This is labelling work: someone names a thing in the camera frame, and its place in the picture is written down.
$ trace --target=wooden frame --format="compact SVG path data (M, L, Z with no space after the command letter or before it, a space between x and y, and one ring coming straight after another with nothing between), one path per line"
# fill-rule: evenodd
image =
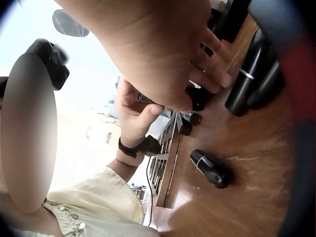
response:
M177 114L177 111L173 113L158 138L158 141L161 144L160 153L151 157L148 177L153 192L153 199L158 207L165 207L164 203L170 186L178 151L180 133L176 124Z

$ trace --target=black cable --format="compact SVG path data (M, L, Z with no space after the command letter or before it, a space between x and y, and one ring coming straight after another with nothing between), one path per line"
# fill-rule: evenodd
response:
M148 226L150 226L151 224L151 218L152 218L152 213L153 213L153 191L151 189L151 185L149 183L149 178L148 178L148 167L149 167L149 163L150 163L150 159L151 157L149 157L149 161L148 161L148 164L147 164L147 168L146 168L146 178L147 178L147 182L148 182L148 185L149 185L149 189L150 189L150 194L151 194L151 205L150 205L150 220L149 220L149 224Z

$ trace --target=black strap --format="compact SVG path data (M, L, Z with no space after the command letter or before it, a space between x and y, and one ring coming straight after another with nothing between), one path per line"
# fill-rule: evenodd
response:
M153 138L151 135L148 135L138 146L134 148L126 147L121 142L121 137L118 140L118 148L125 154L130 157L136 158L137 152L142 152L146 156L157 155L161 151L161 145L159 141Z

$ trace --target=red fabric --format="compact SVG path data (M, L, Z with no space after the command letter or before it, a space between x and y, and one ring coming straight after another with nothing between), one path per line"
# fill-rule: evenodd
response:
M296 123L315 121L315 65L315 48L310 37L298 42L280 62Z

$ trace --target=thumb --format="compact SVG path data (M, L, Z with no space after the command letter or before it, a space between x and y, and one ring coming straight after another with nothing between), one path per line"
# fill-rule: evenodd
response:
M158 104L147 105L137 118L137 123L143 127L150 127L150 125L158 118L158 116L165 110L165 107Z

